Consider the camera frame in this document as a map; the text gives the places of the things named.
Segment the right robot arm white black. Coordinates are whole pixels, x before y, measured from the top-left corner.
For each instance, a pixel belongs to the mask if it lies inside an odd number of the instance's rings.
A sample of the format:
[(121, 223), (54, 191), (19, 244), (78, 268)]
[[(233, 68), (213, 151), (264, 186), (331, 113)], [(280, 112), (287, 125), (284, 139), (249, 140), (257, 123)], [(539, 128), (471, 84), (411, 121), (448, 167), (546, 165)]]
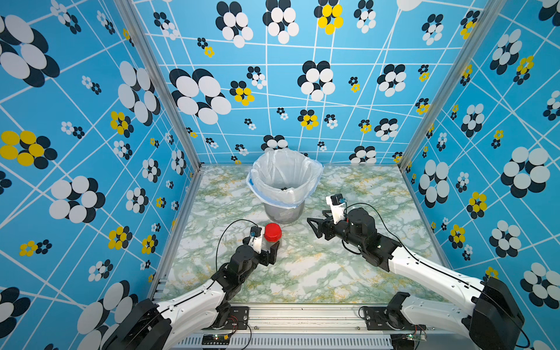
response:
[(445, 298), (435, 302), (399, 292), (386, 306), (395, 330), (432, 326), (469, 338), (480, 349), (516, 349), (525, 318), (506, 284), (494, 277), (480, 280), (452, 271), (411, 252), (403, 243), (378, 232), (363, 208), (324, 211), (307, 223), (319, 239), (339, 238), (356, 254), (388, 273), (406, 277)]

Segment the red knobbed jar lid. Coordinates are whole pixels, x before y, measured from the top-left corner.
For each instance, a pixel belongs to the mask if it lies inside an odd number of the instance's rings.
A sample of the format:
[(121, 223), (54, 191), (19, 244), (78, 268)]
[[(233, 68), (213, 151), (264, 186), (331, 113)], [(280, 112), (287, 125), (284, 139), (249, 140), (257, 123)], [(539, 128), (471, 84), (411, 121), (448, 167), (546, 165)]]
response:
[(276, 223), (269, 223), (265, 226), (264, 239), (270, 243), (276, 243), (282, 238), (281, 227)]

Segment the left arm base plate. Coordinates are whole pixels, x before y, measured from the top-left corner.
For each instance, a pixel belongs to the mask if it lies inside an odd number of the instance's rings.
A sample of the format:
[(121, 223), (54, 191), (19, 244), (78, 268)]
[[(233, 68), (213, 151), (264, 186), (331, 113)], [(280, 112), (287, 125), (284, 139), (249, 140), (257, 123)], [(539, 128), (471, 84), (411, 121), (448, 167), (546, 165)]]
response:
[(246, 330), (249, 320), (249, 306), (230, 306), (229, 304), (218, 308), (217, 319), (210, 326), (223, 330)]

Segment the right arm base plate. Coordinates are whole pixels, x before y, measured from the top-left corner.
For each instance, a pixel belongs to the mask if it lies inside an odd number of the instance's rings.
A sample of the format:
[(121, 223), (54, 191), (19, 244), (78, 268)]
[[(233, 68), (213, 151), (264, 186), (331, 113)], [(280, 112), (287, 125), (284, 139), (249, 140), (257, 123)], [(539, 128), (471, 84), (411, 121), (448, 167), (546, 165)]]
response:
[(390, 317), (385, 307), (361, 306), (358, 316), (365, 322), (367, 330), (394, 330), (404, 332), (419, 332), (426, 330), (426, 325), (413, 325), (403, 316)]

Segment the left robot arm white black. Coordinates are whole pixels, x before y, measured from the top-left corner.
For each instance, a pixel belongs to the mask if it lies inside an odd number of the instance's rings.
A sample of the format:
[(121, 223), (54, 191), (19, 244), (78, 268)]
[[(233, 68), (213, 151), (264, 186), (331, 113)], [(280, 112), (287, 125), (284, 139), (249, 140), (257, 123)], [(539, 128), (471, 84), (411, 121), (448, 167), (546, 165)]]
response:
[(280, 243), (267, 244), (256, 252), (245, 243), (230, 261), (199, 288), (175, 299), (155, 303), (150, 299), (135, 305), (102, 349), (171, 349), (194, 332), (221, 328), (230, 313), (230, 300), (258, 265), (273, 265)]

